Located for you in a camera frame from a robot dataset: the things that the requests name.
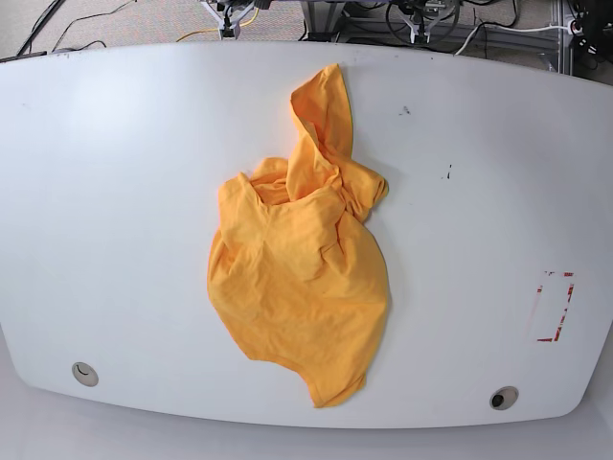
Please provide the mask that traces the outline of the orange t-shirt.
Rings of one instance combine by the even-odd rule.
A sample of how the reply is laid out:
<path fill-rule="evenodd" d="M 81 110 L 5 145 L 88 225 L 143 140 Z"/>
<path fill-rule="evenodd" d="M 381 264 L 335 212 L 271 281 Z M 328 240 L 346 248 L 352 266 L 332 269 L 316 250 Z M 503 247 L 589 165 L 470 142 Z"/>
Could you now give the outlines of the orange t-shirt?
<path fill-rule="evenodd" d="M 218 190 L 207 290 L 241 351 L 297 373 L 325 408 L 364 386 L 383 336 L 387 267 L 365 223 L 388 184 L 352 157 L 338 65 L 292 93 L 290 114 L 292 152 Z"/>

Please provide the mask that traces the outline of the red tape rectangle marking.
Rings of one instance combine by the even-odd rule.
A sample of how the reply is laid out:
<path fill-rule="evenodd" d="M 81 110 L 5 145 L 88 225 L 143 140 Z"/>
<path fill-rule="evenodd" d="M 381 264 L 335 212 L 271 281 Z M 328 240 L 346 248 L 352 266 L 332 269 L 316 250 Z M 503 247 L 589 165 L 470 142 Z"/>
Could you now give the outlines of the red tape rectangle marking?
<path fill-rule="evenodd" d="M 559 341 L 571 305 L 576 276 L 574 272 L 547 272 L 537 290 L 531 335 L 538 343 Z"/>

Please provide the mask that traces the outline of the aluminium frame stand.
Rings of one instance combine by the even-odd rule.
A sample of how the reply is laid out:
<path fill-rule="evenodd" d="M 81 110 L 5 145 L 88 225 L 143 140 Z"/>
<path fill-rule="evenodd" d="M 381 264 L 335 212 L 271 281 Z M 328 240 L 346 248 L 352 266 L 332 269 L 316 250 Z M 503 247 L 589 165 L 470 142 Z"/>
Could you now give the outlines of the aluminium frame stand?
<path fill-rule="evenodd" d="M 540 57 L 550 71 L 573 73 L 570 8 L 562 1 L 552 6 L 552 18 L 541 26 L 521 27 L 519 1 L 302 1 L 303 39 L 354 42 L 413 48 L 459 56 L 471 49 L 483 57 L 497 50 Z M 432 44 L 409 44 L 404 14 L 421 11 L 447 15 L 432 30 Z"/>

